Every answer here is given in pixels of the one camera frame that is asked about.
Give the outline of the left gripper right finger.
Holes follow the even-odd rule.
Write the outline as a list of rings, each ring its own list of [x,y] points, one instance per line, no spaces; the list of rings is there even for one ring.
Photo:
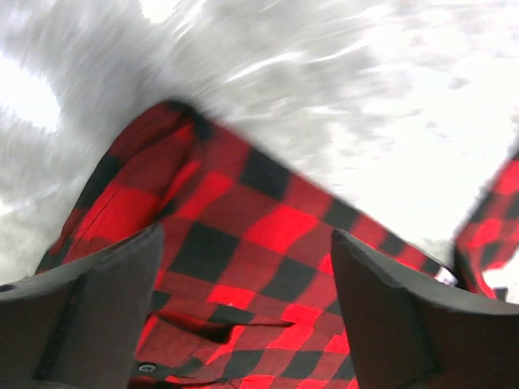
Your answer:
[[[340,230],[331,259],[361,388],[518,386],[517,305],[442,284]]]

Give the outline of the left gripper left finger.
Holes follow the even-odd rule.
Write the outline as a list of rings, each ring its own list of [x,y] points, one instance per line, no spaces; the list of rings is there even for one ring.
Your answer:
[[[159,225],[1,287],[3,388],[124,388],[161,263]]]

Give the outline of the red black plaid shirt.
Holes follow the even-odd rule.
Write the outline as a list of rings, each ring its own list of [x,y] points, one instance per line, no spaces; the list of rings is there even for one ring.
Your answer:
[[[37,270],[152,224],[164,246],[132,388],[355,388],[332,231],[440,272],[368,215],[180,101],[148,108],[114,140]]]

